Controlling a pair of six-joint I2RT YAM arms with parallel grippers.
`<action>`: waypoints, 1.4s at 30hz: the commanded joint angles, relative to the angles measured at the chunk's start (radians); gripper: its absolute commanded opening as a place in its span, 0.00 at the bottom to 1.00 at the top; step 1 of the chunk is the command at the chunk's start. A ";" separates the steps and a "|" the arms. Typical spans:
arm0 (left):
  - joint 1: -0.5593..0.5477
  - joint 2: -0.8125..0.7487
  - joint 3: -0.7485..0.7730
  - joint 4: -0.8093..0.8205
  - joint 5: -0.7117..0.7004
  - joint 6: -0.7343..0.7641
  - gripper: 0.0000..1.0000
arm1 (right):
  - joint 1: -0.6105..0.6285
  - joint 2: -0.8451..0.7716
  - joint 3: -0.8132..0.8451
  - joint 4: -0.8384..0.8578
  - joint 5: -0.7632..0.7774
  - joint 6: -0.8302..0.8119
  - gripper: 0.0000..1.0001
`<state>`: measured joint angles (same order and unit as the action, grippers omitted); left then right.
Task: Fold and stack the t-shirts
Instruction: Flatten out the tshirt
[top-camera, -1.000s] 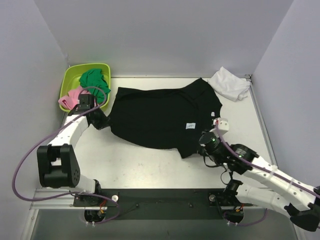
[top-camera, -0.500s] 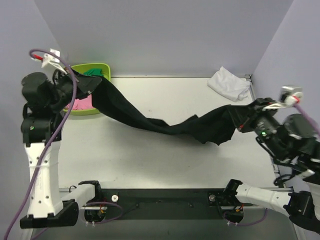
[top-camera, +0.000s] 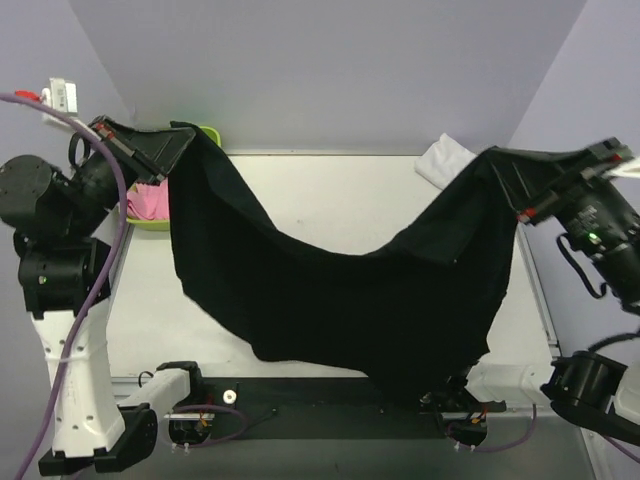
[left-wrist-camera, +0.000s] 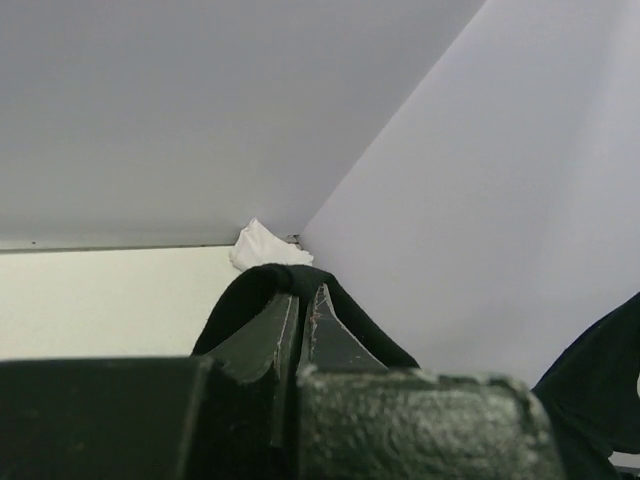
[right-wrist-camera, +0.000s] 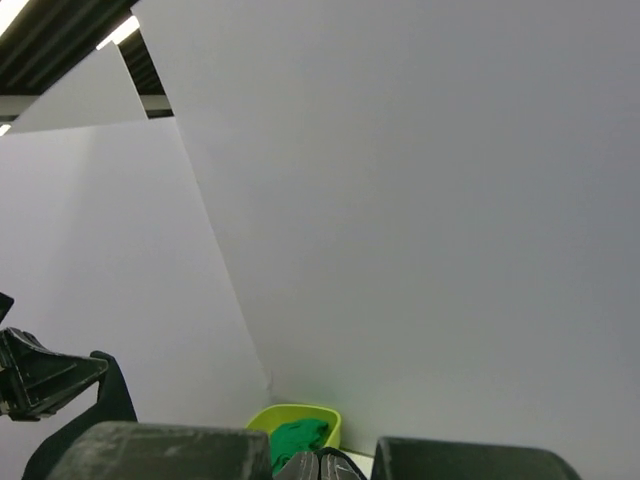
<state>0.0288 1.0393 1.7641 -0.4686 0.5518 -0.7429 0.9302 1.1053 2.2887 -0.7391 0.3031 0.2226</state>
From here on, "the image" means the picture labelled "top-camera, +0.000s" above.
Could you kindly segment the black t-shirt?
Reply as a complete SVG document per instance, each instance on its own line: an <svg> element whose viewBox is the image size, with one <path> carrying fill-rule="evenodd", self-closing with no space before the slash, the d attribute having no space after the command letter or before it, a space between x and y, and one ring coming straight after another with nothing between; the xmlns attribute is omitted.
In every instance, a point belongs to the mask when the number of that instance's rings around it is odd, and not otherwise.
<svg viewBox="0 0 640 480"><path fill-rule="evenodd" d="M516 220L485 156L363 255L279 231L203 132L168 187L184 294L258 359L359 371L389 402L412 409L488 352L510 280Z"/></svg>

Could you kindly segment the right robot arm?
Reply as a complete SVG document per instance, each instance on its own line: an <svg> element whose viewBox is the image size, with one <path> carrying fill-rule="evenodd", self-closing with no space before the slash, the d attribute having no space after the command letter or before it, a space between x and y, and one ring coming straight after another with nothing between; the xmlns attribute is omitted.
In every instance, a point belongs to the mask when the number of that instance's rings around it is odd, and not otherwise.
<svg viewBox="0 0 640 480"><path fill-rule="evenodd" d="M614 298L596 301L582 290L553 246L552 237L559 232L560 226L555 221L537 228L518 227L507 296L491 327L490 353L481 359L483 363L538 364L545 358L538 348L527 350L507 340L507 329L522 322L531 309L518 302L526 289L536 300L553 356L568 356L604 337L638 328L637 320L620 311Z"/></svg>

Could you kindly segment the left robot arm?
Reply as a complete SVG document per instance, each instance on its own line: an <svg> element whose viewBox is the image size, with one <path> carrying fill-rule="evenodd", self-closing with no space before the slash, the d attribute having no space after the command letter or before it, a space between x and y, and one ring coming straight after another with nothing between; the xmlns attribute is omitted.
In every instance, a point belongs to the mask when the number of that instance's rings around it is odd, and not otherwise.
<svg viewBox="0 0 640 480"><path fill-rule="evenodd" d="M115 399L106 326L119 247L94 235L131 186L165 180L196 133L140 131L106 116L90 129L93 139L71 138L72 176L34 155L1 168L1 219L14 231L18 281L51 381L45 429L52 445L29 455L44 476L124 471L151 455L166 414L175 406L196 410L205 398L198 365L178 361L160 365L126 400Z"/></svg>

